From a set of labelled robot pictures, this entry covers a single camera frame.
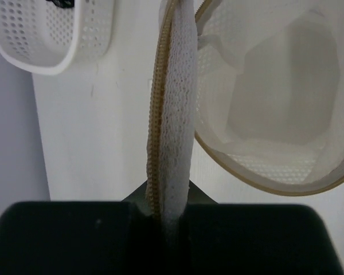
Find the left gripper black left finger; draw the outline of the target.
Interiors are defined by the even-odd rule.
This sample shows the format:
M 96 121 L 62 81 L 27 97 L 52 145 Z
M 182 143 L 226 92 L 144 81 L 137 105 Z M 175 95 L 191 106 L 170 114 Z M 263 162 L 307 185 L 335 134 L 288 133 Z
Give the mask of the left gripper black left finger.
M 161 274 L 140 186 L 115 201 L 27 201 L 0 216 L 0 274 Z

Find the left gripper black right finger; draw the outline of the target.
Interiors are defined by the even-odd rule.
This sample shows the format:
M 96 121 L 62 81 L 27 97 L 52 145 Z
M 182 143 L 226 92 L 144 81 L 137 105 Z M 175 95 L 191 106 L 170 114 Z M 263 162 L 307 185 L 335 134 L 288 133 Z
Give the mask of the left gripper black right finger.
M 178 274 L 344 274 L 318 213 L 296 204 L 219 204 L 195 184 Z

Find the black bra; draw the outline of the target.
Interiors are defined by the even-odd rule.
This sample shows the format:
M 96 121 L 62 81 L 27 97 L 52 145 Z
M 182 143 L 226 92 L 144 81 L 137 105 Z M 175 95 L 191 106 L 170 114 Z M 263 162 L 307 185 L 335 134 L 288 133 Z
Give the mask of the black bra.
M 47 0 L 53 3 L 56 7 L 61 9 L 72 9 L 75 6 L 74 0 Z

